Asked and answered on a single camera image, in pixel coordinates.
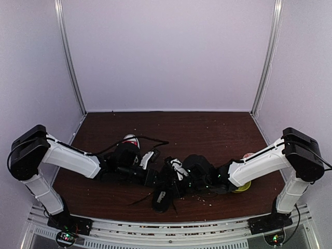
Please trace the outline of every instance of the wooden table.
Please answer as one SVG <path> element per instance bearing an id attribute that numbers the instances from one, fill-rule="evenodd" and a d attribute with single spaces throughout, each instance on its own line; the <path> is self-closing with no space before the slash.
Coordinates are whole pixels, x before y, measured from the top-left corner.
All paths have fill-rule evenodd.
<path id="1" fill-rule="evenodd" d="M 128 133 L 170 141 L 159 148 L 161 156 L 156 167 L 162 166 L 168 156 L 183 160 L 190 154 L 204 155 L 210 163 L 220 166 L 231 158 L 240 159 L 245 153 L 266 147 L 249 113 L 206 112 L 89 113 L 73 146 L 96 152 Z M 140 143 L 142 152 L 154 145 L 145 140 Z M 151 209 L 152 196 L 129 205 L 151 192 L 144 186 L 100 183 L 65 169 L 59 171 L 54 183 L 73 214 L 137 222 L 194 222 L 268 213 L 283 187 L 280 172 L 273 172 L 254 180 L 244 193 L 189 193 L 174 201 L 177 213 L 170 207 L 159 214 Z"/>

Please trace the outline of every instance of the white wall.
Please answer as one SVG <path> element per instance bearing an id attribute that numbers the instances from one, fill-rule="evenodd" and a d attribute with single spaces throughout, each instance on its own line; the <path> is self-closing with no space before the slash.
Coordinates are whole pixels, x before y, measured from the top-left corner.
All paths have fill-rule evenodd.
<path id="1" fill-rule="evenodd" d="M 88 111 L 250 110 L 274 0 L 64 0 Z"/>
<path id="2" fill-rule="evenodd" d="M 53 0 L 2 0 L 0 34 L 0 247 L 14 249 L 33 199 L 7 171 L 11 143 L 39 123 L 68 142 L 81 113 Z M 48 178 L 53 170 L 46 170 Z"/>
<path id="3" fill-rule="evenodd" d="M 263 133 L 273 142 L 286 127 L 318 140 L 332 162 L 332 2 L 284 1 L 278 49 L 258 112 Z M 332 174 L 310 186 L 309 205 L 323 248 L 331 248 Z"/>

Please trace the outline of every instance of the enclosure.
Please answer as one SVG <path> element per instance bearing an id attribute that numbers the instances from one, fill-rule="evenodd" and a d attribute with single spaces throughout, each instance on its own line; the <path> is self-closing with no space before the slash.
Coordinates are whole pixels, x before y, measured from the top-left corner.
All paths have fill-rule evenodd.
<path id="1" fill-rule="evenodd" d="M 37 124 L 89 152 L 128 133 L 168 140 L 156 167 L 190 154 L 220 166 L 293 127 L 331 162 L 331 11 L 326 0 L 4 0 L 2 247 L 57 248 L 43 208 L 5 167 L 12 142 Z M 271 212 L 291 173 L 241 194 L 189 194 L 159 214 L 150 201 L 129 205 L 147 187 L 40 168 L 73 215 L 93 219 L 72 248 L 270 248 L 247 219 Z M 330 248 L 330 180 L 300 198 L 283 248 Z"/>

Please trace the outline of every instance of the yellow object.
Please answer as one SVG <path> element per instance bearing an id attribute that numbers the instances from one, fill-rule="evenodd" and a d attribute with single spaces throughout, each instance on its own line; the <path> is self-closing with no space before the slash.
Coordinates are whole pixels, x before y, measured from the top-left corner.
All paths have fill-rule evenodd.
<path id="1" fill-rule="evenodd" d="M 251 186 L 251 181 L 247 182 L 243 186 L 239 187 L 237 190 L 234 190 L 233 193 L 242 193 L 242 192 L 245 192 L 246 190 L 248 190 L 250 188 L 250 186 Z"/>

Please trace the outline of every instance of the red and white shoe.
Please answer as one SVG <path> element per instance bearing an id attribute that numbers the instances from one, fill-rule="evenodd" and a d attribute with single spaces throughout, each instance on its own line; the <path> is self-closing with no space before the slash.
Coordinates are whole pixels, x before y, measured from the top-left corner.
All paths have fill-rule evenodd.
<path id="1" fill-rule="evenodd" d="M 140 142 L 137 138 L 135 138 L 135 135 L 133 134 L 128 134 L 126 135 L 123 139 L 128 139 L 126 141 L 124 141 L 123 143 L 131 143 L 136 145 L 139 149 L 140 149 Z"/>

